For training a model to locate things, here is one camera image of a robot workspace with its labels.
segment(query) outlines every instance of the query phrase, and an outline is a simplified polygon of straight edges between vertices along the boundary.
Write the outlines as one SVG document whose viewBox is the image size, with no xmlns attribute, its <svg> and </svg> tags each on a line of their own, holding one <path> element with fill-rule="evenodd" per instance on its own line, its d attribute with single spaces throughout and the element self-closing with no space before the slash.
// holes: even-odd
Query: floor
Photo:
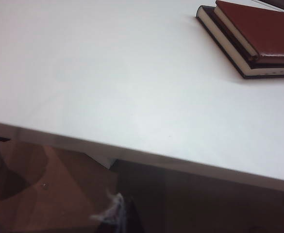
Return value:
<svg viewBox="0 0 284 233">
<path fill-rule="evenodd" d="M 0 142 L 0 233 L 95 233 L 108 193 L 132 198 L 146 233 L 284 233 L 284 192 Z"/>
</svg>

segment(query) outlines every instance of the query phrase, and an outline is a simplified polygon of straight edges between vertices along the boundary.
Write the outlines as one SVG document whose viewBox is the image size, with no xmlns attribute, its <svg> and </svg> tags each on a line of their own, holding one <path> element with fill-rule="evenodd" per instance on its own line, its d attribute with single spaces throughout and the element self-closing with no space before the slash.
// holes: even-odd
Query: leather-bound book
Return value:
<svg viewBox="0 0 284 233">
<path fill-rule="evenodd" d="M 258 64 L 284 64 L 284 12 L 216 1 L 216 16 Z"/>
<path fill-rule="evenodd" d="M 197 19 L 245 79 L 284 77 L 284 64 L 257 63 L 215 14 L 215 7 L 200 6 Z"/>
</svg>

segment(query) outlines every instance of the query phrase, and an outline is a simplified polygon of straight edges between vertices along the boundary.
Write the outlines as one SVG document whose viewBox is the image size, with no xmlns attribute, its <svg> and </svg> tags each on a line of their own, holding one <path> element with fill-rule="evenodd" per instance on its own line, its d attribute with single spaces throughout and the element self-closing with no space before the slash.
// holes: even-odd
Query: book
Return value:
<svg viewBox="0 0 284 233">
<path fill-rule="evenodd" d="M 284 64 L 284 12 L 216 1 L 218 18 L 255 63 Z"/>
<path fill-rule="evenodd" d="M 232 39 L 232 33 L 228 35 L 225 25 L 214 10 L 215 7 L 212 6 L 200 6 L 196 17 L 245 79 L 284 77 L 284 64 L 260 64 L 251 61 L 241 43 L 236 38 Z"/>
</svg>

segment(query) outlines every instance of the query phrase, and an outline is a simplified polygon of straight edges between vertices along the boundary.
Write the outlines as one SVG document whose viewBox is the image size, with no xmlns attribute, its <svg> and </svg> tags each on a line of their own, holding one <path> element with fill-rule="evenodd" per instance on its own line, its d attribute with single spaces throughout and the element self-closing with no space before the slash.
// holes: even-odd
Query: stack of books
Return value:
<svg viewBox="0 0 284 233">
<path fill-rule="evenodd" d="M 197 19 L 246 79 L 284 77 L 284 12 L 216 1 Z"/>
</svg>

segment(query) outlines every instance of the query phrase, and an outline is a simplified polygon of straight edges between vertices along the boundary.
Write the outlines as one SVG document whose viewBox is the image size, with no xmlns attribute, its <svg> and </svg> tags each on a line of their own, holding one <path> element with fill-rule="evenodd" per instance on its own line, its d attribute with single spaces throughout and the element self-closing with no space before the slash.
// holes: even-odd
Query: dark book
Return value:
<svg viewBox="0 0 284 233">
<path fill-rule="evenodd" d="M 197 19 L 245 79 L 284 77 L 284 64 L 259 64 L 251 61 L 250 54 L 234 35 L 225 29 L 214 10 L 215 7 L 200 6 Z"/>
<path fill-rule="evenodd" d="M 255 63 L 284 64 L 284 12 L 216 1 L 215 14 Z"/>
</svg>

